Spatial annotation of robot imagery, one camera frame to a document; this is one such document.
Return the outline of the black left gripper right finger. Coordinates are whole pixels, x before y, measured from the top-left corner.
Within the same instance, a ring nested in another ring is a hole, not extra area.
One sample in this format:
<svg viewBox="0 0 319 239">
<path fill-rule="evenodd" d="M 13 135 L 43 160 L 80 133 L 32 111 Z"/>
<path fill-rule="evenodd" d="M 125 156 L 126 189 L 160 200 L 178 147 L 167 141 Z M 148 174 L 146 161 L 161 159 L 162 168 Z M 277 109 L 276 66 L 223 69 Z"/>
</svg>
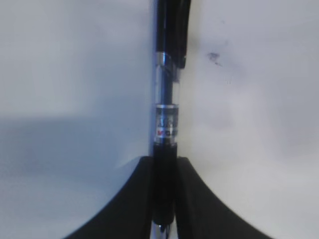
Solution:
<svg viewBox="0 0 319 239">
<path fill-rule="evenodd" d="M 176 162 L 175 216 L 179 239 L 268 239 L 228 208 L 204 183 L 189 159 Z"/>
</svg>

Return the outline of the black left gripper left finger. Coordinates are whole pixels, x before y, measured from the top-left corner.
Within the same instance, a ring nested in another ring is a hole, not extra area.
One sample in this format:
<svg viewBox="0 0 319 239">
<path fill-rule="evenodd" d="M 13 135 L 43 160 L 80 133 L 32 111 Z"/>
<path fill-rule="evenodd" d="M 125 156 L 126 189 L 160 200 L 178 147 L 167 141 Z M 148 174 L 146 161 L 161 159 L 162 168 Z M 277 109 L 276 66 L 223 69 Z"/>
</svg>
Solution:
<svg viewBox="0 0 319 239">
<path fill-rule="evenodd" d="M 68 239 L 149 239 L 151 234 L 154 160 L 140 158 L 132 175 L 111 201 Z"/>
</svg>

